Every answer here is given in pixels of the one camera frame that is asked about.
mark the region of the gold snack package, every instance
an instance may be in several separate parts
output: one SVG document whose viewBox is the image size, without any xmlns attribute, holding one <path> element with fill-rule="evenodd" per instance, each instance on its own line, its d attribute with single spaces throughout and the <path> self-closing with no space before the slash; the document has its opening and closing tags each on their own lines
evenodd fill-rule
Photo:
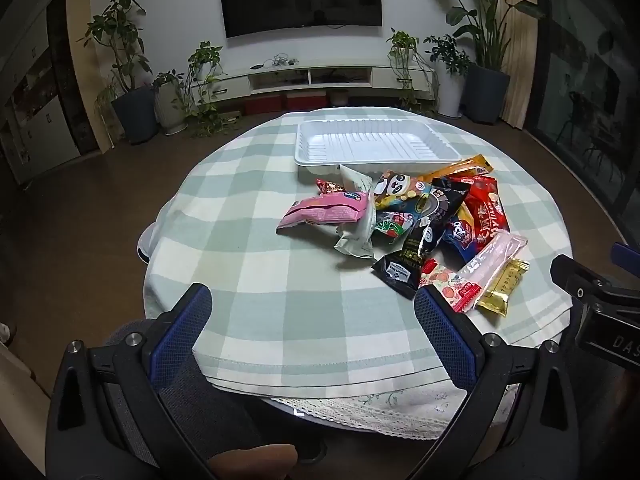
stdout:
<svg viewBox="0 0 640 480">
<path fill-rule="evenodd" d="M 487 160 L 482 155 L 472 156 L 467 160 L 461 160 L 460 162 L 456 162 L 455 164 L 451 164 L 446 168 L 440 168 L 439 170 L 433 171 L 433 173 L 427 173 L 418 177 L 418 180 L 423 182 L 427 182 L 428 184 L 434 178 L 443 177 L 443 176 L 476 176 L 476 175 L 484 175 L 491 173 L 494 168 L 487 162 Z"/>
<path fill-rule="evenodd" d="M 520 282 L 522 275 L 529 270 L 529 262 L 509 260 L 504 269 L 478 300 L 478 305 L 500 314 L 507 315 L 509 296 Z"/>
</svg>

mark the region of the pink snack package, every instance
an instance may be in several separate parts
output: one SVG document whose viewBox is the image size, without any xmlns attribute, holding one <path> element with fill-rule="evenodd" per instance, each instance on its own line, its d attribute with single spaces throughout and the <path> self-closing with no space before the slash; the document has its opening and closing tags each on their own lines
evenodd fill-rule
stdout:
<svg viewBox="0 0 640 480">
<path fill-rule="evenodd" d="M 357 222 L 367 210 L 369 195 L 363 192 L 335 191 L 296 202 L 276 229 L 308 224 Z"/>
<path fill-rule="evenodd" d="M 460 269 L 458 275 L 472 283 L 477 283 L 481 287 L 482 293 L 491 285 L 507 262 L 514 258 L 521 248 L 527 245 L 527 241 L 523 236 L 514 235 L 506 231 L 498 231 L 494 239 Z M 466 306 L 465 312 L 476 304 L 481 293 Z"/>
</svg>

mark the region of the curtain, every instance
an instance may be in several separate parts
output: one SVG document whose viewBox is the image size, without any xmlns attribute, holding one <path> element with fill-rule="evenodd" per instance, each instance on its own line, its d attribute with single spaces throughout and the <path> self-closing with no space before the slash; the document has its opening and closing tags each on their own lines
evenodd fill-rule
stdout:
<svg viewBox="0 0 640 480">
<path fill-rule="evenodd" d="M 502 12 L 506 10 L 502 0 Z M 506 0 L 515 4 L 520 0 Z M 501 117 L 515 128 L 522 129 L 529 106 L 538 43 L 538 20 L 513 9 L 507 18 L 507 48 L 502 71 L 511 76 Z"/>
</svg>

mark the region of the snack package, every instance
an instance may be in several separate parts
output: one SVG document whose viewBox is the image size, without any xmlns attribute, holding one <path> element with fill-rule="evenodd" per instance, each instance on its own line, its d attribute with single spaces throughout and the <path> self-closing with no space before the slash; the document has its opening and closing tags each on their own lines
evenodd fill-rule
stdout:
<svg viewBox="0 0 640 480">
<path fill-rule="evenodd" d="M 430 204 L 409 231 L 402 249 L 383 256 L 372 267 L 383 282 L 409 299 L 418 290 L 424 260 L 442 238 L 449 219 L 471 187 L 446 178 L 436 178 L 432 184 Z"/>
<path fill-rule="evenodd" d="M 486 161 L 484 156 L 476 155 L 466 160 L 451 164 L 446 168 L 427 173 L 418 177 L 424 182 L 431 182 L 434 178 L 442 176 L 476 176 L 491 173 L 494 168 Z"/>
<path fill-rule="evenodd" d="M 394 213 L 392 211 L 376 211 L 376 230 L 398 238 L 414 225 L 414 216 L 411 213 Z"/>
<path fill-rule="evenodd" d="M 345 191 L 345 189 L 335 182 L 329 182 L 328 180 L 322 180 L 321 178 L 316 178 L 316 185 L 320 190 L 320 194 L 326 195 L 327 193 L 333 193 L 335 191 Z"/>
<path fill-rule="evenodd" d="M 462 267 L 458 274 L 470 282 L 477 283 L 482 290 L 487 290 L 507 262 L 525 245 L 527 245 L 527 239 L 523 236 L 504 231 L 497 232 L 487 247 Z M 468 309 L 475 304 L 476 302 L 468 305 Z"/>
<path fill-rule="evenodd" d="M 451 179 L 471 184 L 471 190 L 465 203 L 449 222 L 444 239 L 468 263 L 484 249 L 498 230 L 509 231 L 509 223 L 498 196 L 498 183 L 494 178 L 481 175 Z"/>
<path fill-rule="evenodd" d="M 529 262 L 509 260 L 502 272 L 482 294 L 478 306 L 491 310 L 501 316 L 507 316 L 509 296 L 514 291 L 522 275 L 529 270 Z"/>
<path fill-rule="evenodd" d="M 364 215 L 356 223 L 345 223 L 338 226 L 340 239 L 334 245 L 334 248 L 342 254 L 348 254 L 356 258 L 373 258 L 371 235 L 376 225 L 373 179 L 346 166 L 340 166 L 340 175 L 347 191 L 366 194 L 367 206 Z"/>
<path fill-rule="evenodd" d="M 431 186 L 409 175 L 385 171 L 376 184 L 376 209 L 396 212 L 403 211 L 407 200 L 428 195 Z"/>
<path fill-rule="evenodd" d="M 366 193 L 336 192 L 305 198 L 294 203 L 276 229 L 308 224 L 341 224 L 356 222 L 366 212 Z"/>
<path fill-rule="evenodd" d="M 480 285 L 461 277 L 433 258 L 422 266 L 419 286 L 434 285 L 456 312 L 464 308 L 480 293 Z"/>
</svg>

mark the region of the green checkered tablecloth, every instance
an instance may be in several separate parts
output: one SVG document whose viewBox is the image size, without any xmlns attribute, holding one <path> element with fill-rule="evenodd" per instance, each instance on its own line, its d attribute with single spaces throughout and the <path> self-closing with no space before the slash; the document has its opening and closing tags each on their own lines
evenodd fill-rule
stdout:
<svg viewBox="0 0 640 480">
<path fill-rule="evenodd" d="M 530 261 L 530 270 L 509 315 L 474 311 L 476 326 L 528 346 L 567 326 L 570 297 L 552 284 L 549 268 L 557 254 L 572 254 L 569 238 L 554 200 L 516 162 L 470 133 L 395 108 L 290 113 L 205 158 L 154 226 L 146 315 L 171 309 L 193 282 L 210 288 L 213 314 L 194 354 L 211 382 L 264 396 L 322 398 L 446 379 L 412 302 L 377 279 L 370 262 L 336 251 L 337 235 L 327 226 L 276 234 L 293 202 L 318 192 L 315 176 L 293 159 L 302 121 L 407 117 L 427 124 L 463 158 L 482 153 L 495 169 L 512 232 L 529 239 L 518 257 Z M 376 248 L 376 256 L 384 251 Z"/>
</svg>

